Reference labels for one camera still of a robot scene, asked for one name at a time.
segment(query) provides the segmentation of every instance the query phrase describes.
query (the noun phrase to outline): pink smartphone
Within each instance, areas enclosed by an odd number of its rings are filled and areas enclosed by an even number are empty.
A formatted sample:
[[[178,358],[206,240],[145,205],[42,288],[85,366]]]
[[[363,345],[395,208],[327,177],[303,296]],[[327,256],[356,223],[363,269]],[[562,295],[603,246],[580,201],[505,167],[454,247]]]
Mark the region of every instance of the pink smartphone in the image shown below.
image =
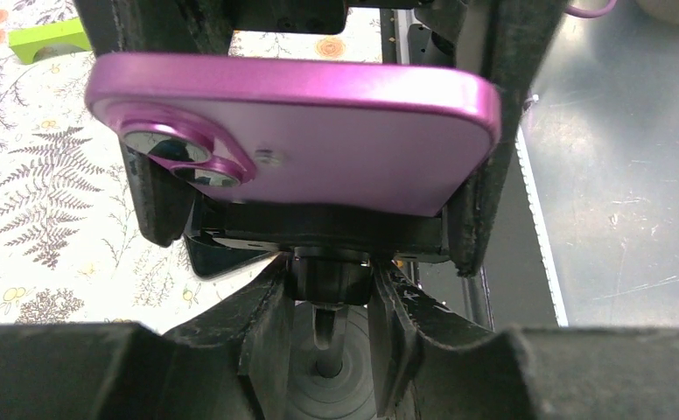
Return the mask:
[[[111,53],[86,103],[215,200],[434,216],[500,136],[495,87],[435,67]]]

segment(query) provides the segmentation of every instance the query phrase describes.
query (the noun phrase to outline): gray floor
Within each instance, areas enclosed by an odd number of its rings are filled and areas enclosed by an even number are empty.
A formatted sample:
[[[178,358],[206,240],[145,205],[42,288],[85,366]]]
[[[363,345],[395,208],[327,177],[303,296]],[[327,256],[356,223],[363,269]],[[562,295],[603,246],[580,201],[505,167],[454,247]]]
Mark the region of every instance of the gray floor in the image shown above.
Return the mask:
[[[533,94],[522,129],[569,325],[679,326],[679,27],[633,1],[567,17]]]

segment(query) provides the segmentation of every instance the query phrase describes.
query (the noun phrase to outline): floral tablecloth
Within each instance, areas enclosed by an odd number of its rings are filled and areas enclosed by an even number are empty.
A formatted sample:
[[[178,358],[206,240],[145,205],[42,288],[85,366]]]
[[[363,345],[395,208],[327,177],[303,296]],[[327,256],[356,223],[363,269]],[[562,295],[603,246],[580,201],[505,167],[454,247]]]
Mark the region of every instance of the floral tablecloth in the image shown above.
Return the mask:
[[[50,45],[24,66],[8,32],[74,18],[71,0],[0,0],[0,323],[137,320],[163,332],[266,262],[201,282],[182,243],[137,231],[116,137],[84,109],[95,58]],[[381,61],[378,10],[336,37],[239,32],[233,55]]]

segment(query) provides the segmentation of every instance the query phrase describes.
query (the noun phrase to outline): pink cable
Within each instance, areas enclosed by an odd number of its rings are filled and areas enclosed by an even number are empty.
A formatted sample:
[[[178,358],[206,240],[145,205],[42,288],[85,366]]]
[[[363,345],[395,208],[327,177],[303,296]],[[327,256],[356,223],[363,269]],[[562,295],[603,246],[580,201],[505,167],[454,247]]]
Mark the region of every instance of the pink cable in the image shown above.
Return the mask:
[[[575,18],[582,19],[602,18],[604,15],[610,13],[617,2],[618,0],[610,0],[607,2],[605,7],[597,10],[584,10],[579,9],[578,7],[569,6],[566,8],[566,13],[572,15]]]

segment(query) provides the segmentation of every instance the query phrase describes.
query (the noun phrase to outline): green object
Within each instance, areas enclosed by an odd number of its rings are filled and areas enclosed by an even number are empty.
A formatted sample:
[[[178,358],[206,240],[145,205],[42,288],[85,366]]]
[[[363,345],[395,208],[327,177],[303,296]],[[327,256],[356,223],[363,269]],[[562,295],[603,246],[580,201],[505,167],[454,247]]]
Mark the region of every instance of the green object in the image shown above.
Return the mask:
[[[44,24],[35,28],[10,32],[10,49],[23,64],[32,64],[38,51],[45,46],[67,44],[84,51],[92,51],[82,22],[75,19],[55,24]]]

